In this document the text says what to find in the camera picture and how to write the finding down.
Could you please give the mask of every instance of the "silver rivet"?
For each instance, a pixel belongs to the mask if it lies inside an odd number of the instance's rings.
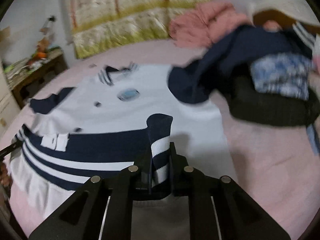
[[[131,165],[131,166],[129,166],[129,168],[128,168],[128,170],[131,171],[131,172],[136,172],[138,169],[139,169],[139,168],[138,168],[138,166],[136,166],[136,165]]]
[[[230,183],[231,182],[231,178],[229,176],[222,176],[221,177],[221,181],[223,183]]]
[[[97,182],[100,181],[100,177],[97,176],[97,175],[96,175],[96,176],[92,176],[90,180],[91,180],[91,182],[93,182],[93,183],[97,183]]]
[[[185,166],[184,168],[185,172],[193,172],[193,167],[192,166]]]

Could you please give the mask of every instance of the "bed sheet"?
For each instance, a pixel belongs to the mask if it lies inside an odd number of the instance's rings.
[[[77,63],[57,76],[34,98],[45,98],[63,87],[76,85],[105,64],[181,64],[201,56],[203,49],[182,49],[172,41],[148,41],[109,51]],[[320,207],[320,158],[314,156],[305,128],[273,128],[235,120],[224,98],[214,93],[211,100],[219,107],[224,132],[236,168],[239,185],[258,202],[291,236],[298,239]],[[0,148],[10,145],[23,123],[31,125],[34,114],[22,109],[0,140]],[[27,236],[43,221],[27,196],[13,183],[10,205]]]

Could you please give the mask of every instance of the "curtain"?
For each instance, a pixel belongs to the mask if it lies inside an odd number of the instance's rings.
[[[66,0],[78,58],[168,38],[172,18],[209,0]]]

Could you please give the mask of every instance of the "dark button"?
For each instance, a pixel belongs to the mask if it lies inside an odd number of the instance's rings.
[[[82,131],[82,128],[77,127],[77,128],[74,129],[74,131],[75,131],[75,132],[81,132],[81,131]]]

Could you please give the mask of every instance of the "drawer knob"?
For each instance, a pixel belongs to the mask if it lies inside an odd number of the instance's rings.
[[[6,122],[5,119],[3,119],[3,118],[0,119],[0,124],[1,124],[3,127],[6,127],[6,126],[7,126],[7,122]]]

